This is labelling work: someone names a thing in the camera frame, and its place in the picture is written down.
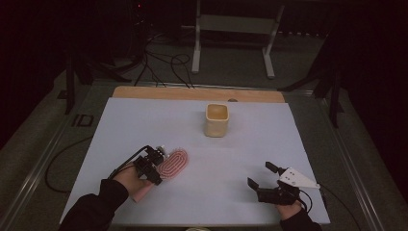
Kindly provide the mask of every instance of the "dark background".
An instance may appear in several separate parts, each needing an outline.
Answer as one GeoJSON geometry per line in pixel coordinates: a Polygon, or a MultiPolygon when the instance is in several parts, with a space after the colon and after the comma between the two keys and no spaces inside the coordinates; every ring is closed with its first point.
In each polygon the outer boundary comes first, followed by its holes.
{"type": "MultiPolygon", "coordinates": [[[[2,3],[1,147],[53,88],[53,80],[64,70],[64,50],[68,44],[74,43],[97,61],[109,63],[113,56],[129,55],[125,53],[129,47],[131,53],[140,51],[138,43],[129,40],[130,35],[139,35],[132,27],[135,22],[148,20],[156,30],[176,38],[180,36],[181,25],[194,25],[193,1],[139,1],[142,9],[133,9],[136,17],[129,13],[129,2],[2,3]],[[97,11],[95,4],[105,11],[97,11]]],[[[230,10],[223,10],[224,14],[266,14],[250,11],[258,4],[253,1],[225,1],[222,4],[235,5],[225,8],[230,10]]],[[[219,13],[222,9],[218,1],[203,1],[202,11],[219,13]]],[[[330,62],[343,65],[342,86],[348,90],[353,106],[405,199],[408,196],[403,187],[408,180],[405,170],[408,163],[407,15],[408,3],[403,0],[364,4],[294,1],[288,3],[280,27],[284,35],[291,32],[324,38],[329,35],[315,61],[315,68],[325,68],[330,62]]]]}

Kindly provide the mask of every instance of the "table leg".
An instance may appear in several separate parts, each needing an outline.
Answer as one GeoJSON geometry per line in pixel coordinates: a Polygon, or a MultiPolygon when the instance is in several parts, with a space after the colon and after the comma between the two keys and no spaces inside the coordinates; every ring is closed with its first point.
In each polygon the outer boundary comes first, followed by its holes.
{"type": "Polygon", "coordinates": [[[195,47],[194,54],[192,56],[192,67],[191,72],[196,74],[200,69],[200,55],[201,55],[201,44],[200,44],[200,4],[201,1],[197,0],[197,12],[195,17],[195,47]]]}
{"type": "Polygon", "coordinates": [[[267,47],[264,47],[262,49],[262,53],[264,56],[264,63],[265,63],[265,69],[267,70],[267,77],[269,79],[274,79],[275,78],[275,72],[273,71],[273,66],[272,66],[272,61],[270,59],[270,50],[272,49],[273,42],[275,41],[276,34],[278,33],[279,29],[279,21],[282,17],[282,13],[285,9],[285,6],[281,6],[279,8],[278,15],[275,18],[275,22],[272,27],[272,31],[270,32],[270,39],[267,47]]]}

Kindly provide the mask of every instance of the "white paper sheet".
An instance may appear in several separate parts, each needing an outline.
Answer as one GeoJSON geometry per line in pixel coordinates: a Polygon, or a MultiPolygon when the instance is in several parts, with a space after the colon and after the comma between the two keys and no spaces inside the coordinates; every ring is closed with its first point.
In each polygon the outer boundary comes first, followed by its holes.
{"type": "MultiPolygon", "coordinates": [[[[257,202],[246,184],[275,188],[278,175],[265,162],[293,167],[316,180],[288,104],[223,102],[230,113],[223,138],[204,135],[205,108],[214,101],[111,98],[66,204],[99,191],[102,178],[145,145],[182,147],[189,164],[174,179],[156,186],[138,204],[128,199],[113,224],[223,226],[277,224],[274,206],[257,202]]],[[[312,220],[330,222],[319,190],[312,197],[312,220]]],[[[309,204],[307,196],[302,199],[309,204]]]]}

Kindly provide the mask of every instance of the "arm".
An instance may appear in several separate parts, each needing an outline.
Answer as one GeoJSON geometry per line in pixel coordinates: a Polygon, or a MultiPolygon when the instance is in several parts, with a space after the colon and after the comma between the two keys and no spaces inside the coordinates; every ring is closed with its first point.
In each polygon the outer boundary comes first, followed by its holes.
{"type": "Polygon", "coordinates": [[[107,230],[116,209],[130,194],[147,185],[134,167],[121,171],[113,180],[102,180],[99,195],[87,194],[68,211],[59,230],[107,230]]]}
{"type": "Polygon", "coordinates": [[[293,205],[276,205],[281,215],[280,225],[284,231],[321,231],[320,225],[313,222],[299,201],[293,205]]]}

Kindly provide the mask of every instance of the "black sleeve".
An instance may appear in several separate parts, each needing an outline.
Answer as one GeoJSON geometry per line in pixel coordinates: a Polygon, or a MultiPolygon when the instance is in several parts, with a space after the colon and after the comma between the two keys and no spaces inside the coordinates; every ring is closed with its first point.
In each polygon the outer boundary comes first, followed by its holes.
{"type": "Polygon", "coordinates": [[[321,231],[319,224],[314,223],[304,209],[291,218],[281,220],[284,231],[321,231]]]}
{"type": "Polygon", "coordinates": [[[107,230],[116,209],[128,196],[119,182],[102,180],[99,195],[80,197],[64,217],[59,230],[107,230]]]}

